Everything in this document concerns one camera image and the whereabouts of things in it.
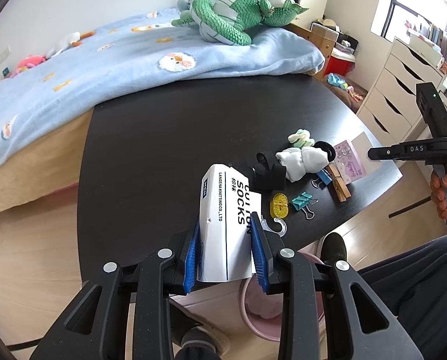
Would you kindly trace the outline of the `white cotton socks box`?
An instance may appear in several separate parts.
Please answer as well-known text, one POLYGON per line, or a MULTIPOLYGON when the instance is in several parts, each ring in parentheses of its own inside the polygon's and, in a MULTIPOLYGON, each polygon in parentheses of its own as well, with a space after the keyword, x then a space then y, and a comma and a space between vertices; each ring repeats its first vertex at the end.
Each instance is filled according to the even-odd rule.
POLYGON ((224 164, 208 169, 200 197, 199 281, 224 283, 253 275, 251 214, 259 214, 261 207, 261 194, 251 191, 249 179, 238 170, 224 164))

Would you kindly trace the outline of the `pink printed card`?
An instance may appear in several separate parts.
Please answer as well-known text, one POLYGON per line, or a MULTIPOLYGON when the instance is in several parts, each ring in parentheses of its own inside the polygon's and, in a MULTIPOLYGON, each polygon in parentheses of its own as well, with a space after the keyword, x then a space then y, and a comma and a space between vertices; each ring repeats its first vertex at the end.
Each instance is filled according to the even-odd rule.
POLYGON ((349 141, 342 141, 334 147, 336 157, 333 160, 346 185, 367 175, 358 153, 349 141))

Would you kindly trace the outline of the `wooden clothespin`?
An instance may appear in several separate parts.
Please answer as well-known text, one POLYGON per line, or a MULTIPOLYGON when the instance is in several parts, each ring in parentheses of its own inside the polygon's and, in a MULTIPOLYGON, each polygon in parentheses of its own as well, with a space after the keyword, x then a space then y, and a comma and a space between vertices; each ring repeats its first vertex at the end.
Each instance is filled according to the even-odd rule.
POLYGON ((347 188, 343 178, 341 177, 341 173, 338 171, 338 168, 334 163, 329 163, 326 166, 327 172, 332 177, 332 184, 337 193, 337 197, 341 203, 345 202, 349 198, 351 198, 351 193, 347 188))

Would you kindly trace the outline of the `teal binder clip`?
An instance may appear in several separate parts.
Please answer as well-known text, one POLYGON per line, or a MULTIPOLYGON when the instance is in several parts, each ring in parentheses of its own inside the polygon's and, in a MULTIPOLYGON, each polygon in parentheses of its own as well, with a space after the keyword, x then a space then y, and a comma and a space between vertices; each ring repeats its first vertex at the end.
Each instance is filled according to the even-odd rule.
POLYGON ((311 194, 302 192, 297 197, 294 197, 290 203, 295 211, 304 213, 306 220, 312 220, 315 218, 315 212, 311 209, 311 206, 318 203, 318 201, 311 194))

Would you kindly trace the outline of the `blue binder clip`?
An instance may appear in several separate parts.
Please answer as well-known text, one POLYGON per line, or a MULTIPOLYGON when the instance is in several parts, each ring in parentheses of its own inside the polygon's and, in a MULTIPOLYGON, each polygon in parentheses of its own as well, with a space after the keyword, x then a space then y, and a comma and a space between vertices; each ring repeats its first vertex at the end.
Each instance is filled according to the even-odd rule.
POLYGON ((333 178, 326 169, 315 173, 315 177, 311 180, 311 184, 315 189, 327 188, 332 182, 333 178))

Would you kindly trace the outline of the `black sock bundle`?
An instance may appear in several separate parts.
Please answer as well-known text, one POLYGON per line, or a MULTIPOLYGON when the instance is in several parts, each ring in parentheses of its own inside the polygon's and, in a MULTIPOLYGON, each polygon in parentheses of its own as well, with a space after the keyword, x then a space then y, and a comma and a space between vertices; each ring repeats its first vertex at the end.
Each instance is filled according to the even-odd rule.
POLYGON ((272 152, 256 153, 256 164, 253 166, 253 186, 256 192, 272 192, 284 190, 286 166, 283 166, 272 152))

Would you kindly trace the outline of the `pale green sock bundle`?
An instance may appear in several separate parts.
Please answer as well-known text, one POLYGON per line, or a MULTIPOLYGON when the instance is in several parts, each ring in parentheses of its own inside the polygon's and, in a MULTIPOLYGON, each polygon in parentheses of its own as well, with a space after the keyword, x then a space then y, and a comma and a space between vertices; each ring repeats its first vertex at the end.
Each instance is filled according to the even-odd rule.
POLYGON ((311 137, 311 134, 306 129, 297 130, 295 133, 288 136, 289 143, 296 148, 302 148, 305 146, 313 146, 315 140, 311 137))

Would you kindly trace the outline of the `white sock bundle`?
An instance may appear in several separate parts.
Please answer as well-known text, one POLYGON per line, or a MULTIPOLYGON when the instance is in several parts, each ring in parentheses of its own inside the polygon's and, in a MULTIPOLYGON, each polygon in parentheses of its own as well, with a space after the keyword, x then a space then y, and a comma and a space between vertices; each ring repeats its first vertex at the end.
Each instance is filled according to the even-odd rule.
POLYGON ((328 155, 313 146, 288 148, 276 153, 277 161, 286 168, 286 179, 290 182, 301 180, 307 173, 320 172, 329 164, 328 155))

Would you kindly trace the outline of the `pink trash bin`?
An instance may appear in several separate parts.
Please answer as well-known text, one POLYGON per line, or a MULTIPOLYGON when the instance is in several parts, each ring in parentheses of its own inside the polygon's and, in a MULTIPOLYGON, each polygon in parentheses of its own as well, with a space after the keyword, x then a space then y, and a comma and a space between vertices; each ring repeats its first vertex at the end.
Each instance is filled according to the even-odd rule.
POLYGON ((257 276, 241 282, 238 293, 241 319, 253 334, 266 341, 279 342, 283 312, 283 295, 267 295, 257 276))

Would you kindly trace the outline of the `white drawer cabinet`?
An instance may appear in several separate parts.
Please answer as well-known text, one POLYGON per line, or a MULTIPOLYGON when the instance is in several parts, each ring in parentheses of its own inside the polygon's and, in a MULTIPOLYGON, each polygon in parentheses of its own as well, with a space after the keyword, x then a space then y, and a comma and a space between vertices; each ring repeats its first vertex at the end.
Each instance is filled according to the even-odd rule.
POLYGON ((444 78, 419 51, 396 38, 357 116, 384 146, 412 139, 422 120, 416 85, 431 82, 439 87, 444 78))

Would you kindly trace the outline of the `person's right shoe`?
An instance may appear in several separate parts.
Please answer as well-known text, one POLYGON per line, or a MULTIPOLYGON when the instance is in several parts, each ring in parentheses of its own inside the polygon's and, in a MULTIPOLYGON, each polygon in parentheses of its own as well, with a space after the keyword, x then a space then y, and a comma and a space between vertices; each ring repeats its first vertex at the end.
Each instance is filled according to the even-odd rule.
POLYGON ((326 265, 338 261, 347 261, 347 247, 339 233, 330 232, 322 241, 319 253, 320 260, 326 265))

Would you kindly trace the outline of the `black wooden table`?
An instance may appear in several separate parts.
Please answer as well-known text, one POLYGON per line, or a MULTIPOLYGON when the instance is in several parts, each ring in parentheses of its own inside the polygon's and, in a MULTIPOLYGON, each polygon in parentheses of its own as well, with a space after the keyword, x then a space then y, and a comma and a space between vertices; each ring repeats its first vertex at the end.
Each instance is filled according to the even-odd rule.
POLYGON ((368 135, 322 83, 303 74, 177 81, 97 106, 80 170, 81 276, 126 267, 197 222, 213 164, 254 164, 297 129, 338 144, 368 135))

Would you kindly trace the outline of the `wooden nightstand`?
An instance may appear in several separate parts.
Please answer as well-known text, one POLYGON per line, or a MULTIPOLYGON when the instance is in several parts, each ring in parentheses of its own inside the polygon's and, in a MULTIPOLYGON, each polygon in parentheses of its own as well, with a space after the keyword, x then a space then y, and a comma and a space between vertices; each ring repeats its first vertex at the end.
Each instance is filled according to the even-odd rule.
POLYGON ((302 28, 294 23, 287 25, 285 28, 296 35, 299 35, 299 37, 313 43, 324 55, 324 66, 314 75, 317 80, 322 80, 325 69, 329 64, 333 48, 337 43, 339 33, 316 23, 312 24, 310 29, 302 28))

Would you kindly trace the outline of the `light blue blanket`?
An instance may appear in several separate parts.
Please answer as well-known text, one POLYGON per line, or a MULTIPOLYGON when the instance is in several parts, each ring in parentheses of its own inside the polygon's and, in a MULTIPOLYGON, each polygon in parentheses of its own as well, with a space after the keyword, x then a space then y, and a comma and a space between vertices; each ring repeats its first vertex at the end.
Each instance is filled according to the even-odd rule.
POLYGON ((249 46, 205 41, 174 27, 175 8, 106 24, 78 47, 0 81, 0 166, 101 102, 177 80, 316 73, 324 56, 282 28, 260 27, 249 46))

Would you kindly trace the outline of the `white goose plush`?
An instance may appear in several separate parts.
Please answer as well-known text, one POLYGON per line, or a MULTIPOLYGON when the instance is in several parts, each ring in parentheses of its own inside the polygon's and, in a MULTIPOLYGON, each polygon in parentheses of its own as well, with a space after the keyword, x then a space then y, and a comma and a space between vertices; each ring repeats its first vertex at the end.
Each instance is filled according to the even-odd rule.
POLYGON ((51 59, 52 57, 56 55, 60 55, 62 52, 72 48, 72 47, 78 47, 82 44, 82 41, 85 38, 89 38, 95 34, 94 31, 90 31, 87 33, 80 33, 80 32, 74 32, 70 33, 64 38, 62 38, 60 41, 58 41, 56 44, 54 44, 50 50, 45 55, 46 59, 51 59))

